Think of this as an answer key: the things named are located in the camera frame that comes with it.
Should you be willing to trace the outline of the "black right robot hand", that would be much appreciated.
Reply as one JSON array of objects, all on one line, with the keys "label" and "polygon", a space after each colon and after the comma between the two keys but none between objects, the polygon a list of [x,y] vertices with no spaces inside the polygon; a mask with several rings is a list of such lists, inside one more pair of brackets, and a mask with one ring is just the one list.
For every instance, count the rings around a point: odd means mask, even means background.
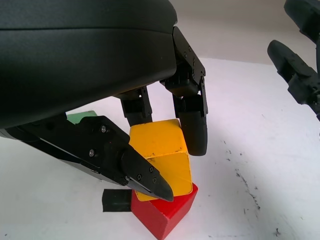
[{"label": "black right robot hand", "polygon": [[316,66],[314,70],[283,43],[272,40],[267,54],[277,73],[288,84],[288,92],[300,105],[309,106],[320,118],[320,2],[318,0],[287,0],[286,14],[316,45]]}]

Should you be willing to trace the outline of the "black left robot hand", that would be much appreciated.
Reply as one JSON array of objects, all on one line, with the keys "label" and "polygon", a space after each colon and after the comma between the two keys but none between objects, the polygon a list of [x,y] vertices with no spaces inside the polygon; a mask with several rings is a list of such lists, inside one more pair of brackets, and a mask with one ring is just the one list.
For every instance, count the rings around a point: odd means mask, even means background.
[{"label": "black left robot hand", "polygon": [[0,135],[168,202],[173,191],[105,116],[66,113],[120,99],[133,125],[152,121],[147,86],[172,93],[188,152],[207,152],[206,70],[168,0],[3,0]]}]

